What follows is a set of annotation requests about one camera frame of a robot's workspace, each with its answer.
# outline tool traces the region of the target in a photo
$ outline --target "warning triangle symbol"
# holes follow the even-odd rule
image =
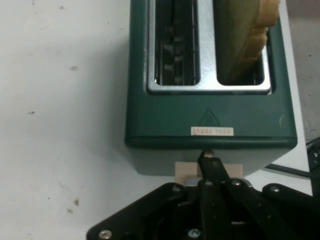
[[[220,122],[208,107],[200,120],[199,127],[218,127]]]

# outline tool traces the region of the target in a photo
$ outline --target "black cable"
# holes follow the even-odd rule
[[[311,141],[308,141],[305,144],[307,147],[306,152],[307,152],[307,156],[308,156],[308,160],[310,163],[310,160],[316,158],[315,161],[319,161],[320,162],[320,137],[317,137]],[[269,164],[267,165],[265,168],[266,169],[271,169],[271,170],[276,170],[279,172],[283,172],[283,173],[287,173],[287,174],[293,174],[296,176],[300,176],[300,177],[305,177],[305,178],[309,178],[309,179],[320,179],[320,176],[314,175],[312,174],[312,170],[317,168],[318,164],[316,164],[316,166],[309,166],[310,168],[310,172],[307,171],[301,171],[295,168],[291,168],[291,167],[286,167],[286,166],[281,166],[281,165],[276,165],[276,164]]]
[[[304,178],[320,179],[320,176],[315,176],[310,172],[301,171],[301,170],[298,170],[298,169],[295,169],[295,168],[291,168],[291,167],[280,166],[280,165],[276,165],[276,164],[269,164],[265,168],[266,169],[271,169],[271,170],[276,170],[276,171],[287,173],[287,174],[293,174],[293,175],[304,177]]]
[[[315,139],[313,139],[313,140],[311,140],[311,141],[308,141],[305,145],[310,145],[310,144],[313,144],[313,143],[315,143],[315,142],[317,142],[317,141],[319,141],[320,140],[320,136],[319,137],[317,137],[317,138],[315,138]]]

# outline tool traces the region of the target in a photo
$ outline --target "toaster slot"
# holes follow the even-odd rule
[[[194,0],[156,0],[154,81],[160,86],[199,82]]]

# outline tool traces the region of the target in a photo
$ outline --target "power cord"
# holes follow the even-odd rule
[[[269,164],[265,168],[276,170],[276,171],[287,173],[287,174],[293,174],[300,177],[310,178],[312,180],[313,179],[319,180],[320,176],[312,174],[312,171],[320,166],[320,137],[317,137],[311,141],[308,141],[305,145],[307,146],[306,152],[308,156],[310,172],[301,171],[298,169],[281,166],[277,164]]]

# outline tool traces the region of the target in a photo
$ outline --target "stain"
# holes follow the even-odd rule
[[[74,203],[74,205],[76,205],[77,207],[79,207],[79,203],[80,203],[79,198],[75,199],[75,200],[73,201],[73,203]]]
[[[71,191],[70,187],[68,187],[67,185],[63,184],[62,182],[58,181],[58,184],[59,184],[59,187],[62,190],[66,191],[66,192],[70,192]]]
[[[77,66],[72,66],[72,67],[70,67],[70,70],[71,71],[77,71],[79,68],[77,67]]]

